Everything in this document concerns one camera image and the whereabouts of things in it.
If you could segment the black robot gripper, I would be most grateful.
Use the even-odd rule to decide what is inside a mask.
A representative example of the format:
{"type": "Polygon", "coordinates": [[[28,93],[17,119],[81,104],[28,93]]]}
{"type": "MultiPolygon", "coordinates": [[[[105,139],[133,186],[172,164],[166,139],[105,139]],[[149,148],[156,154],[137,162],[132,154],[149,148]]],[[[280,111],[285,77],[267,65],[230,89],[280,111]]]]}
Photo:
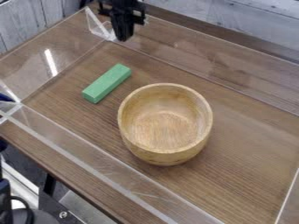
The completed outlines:
{"type": "Polygon", "coordinates": [[[97,0],[97,13],[110,16],[110,24],[118,41],[126,41],[134,32],[134,24],[145,24],[145,3],[144,0],[97,0]],[[125,13],[124,24],[121,16],[113,12],[125,13]]]}

